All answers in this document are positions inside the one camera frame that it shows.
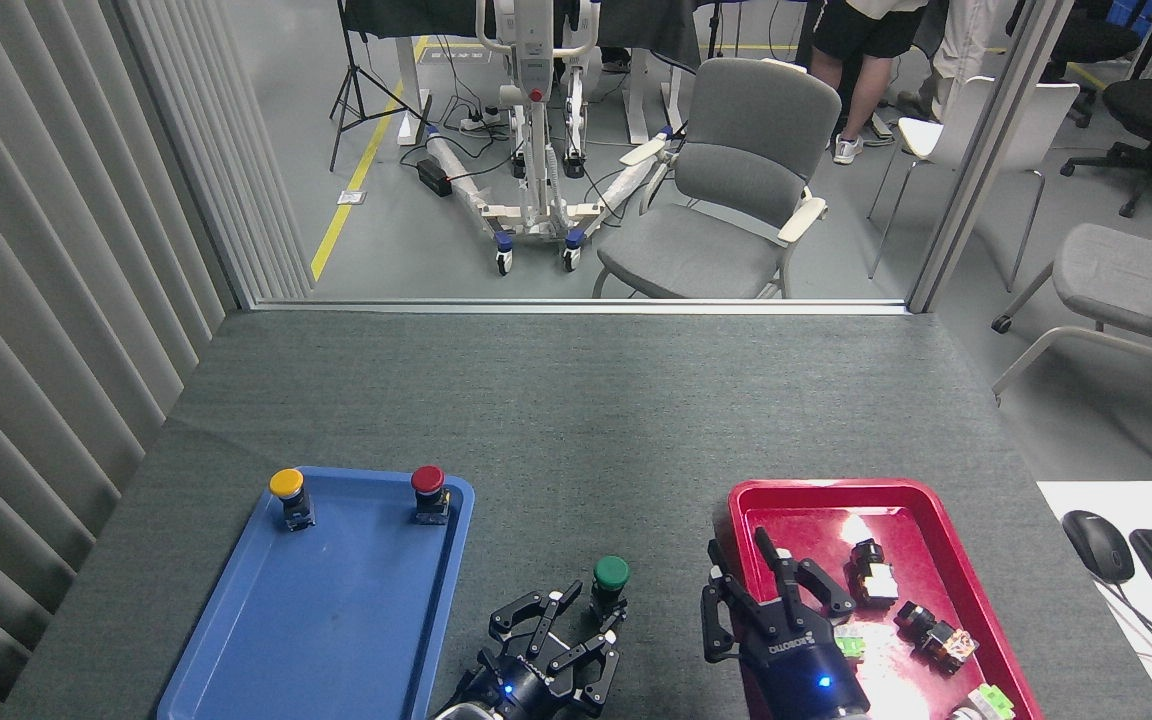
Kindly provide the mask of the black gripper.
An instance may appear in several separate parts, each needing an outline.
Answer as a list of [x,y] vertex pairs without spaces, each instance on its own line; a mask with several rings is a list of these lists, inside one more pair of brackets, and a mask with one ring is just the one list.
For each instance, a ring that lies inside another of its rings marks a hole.
[[[801,585],[823,602],[827,617],[847,617],[856,611],[851,594],[812,559],[795,559],[774,546],[764,526],[755,529],[755,543],[772,571],[786,611],[799,607]],[[741,646],[732,630],[721,626],[719,606],[730,616],[748,611],[746,588],[723,556],[721,543],[708,539],[708,582],[702,588],[702,644],[708,664],[740,659],[746,680],[746,697],[755,719],[867,719],[870,702],[858,676],[840,647],[829,620],[814,611],[801,611],[803,624],[776,620],[776,637],[768,638],[746,623]]]
[[456,719],[576,719],[602,715],[621,659],[617,629],[626,607],[605,617],[586,611],[577,620],[577,643],[553,632],[582,593],[573,582],[562,591],[530,591],[493,611],[488,635],[497,651],[482,647],[477,665],[454,691]]

